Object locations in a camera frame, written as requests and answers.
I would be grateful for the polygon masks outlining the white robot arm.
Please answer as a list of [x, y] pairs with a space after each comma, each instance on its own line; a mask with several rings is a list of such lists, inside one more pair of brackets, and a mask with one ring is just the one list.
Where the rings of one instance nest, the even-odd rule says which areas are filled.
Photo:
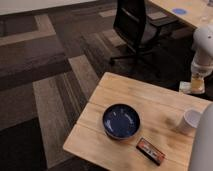
[[[191, 76], [205, 78], [213, 72], [213, 24], [194, 31], [195, 56]], [[213, 171], [213, 102], [203, 111], [196, 129], [188, 171]]]

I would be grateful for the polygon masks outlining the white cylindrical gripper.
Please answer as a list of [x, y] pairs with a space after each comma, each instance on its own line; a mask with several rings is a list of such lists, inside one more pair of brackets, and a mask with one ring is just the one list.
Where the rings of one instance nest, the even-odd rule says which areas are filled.
[[205, 93], [205, 84], [204, 79], [213, 73], [213, 64], [212, 65], [201, 65], [193, 61], [191, 63], [191, 92], [195, 93], [197, 91], [197, 81], [199, 81], [198, 93]]

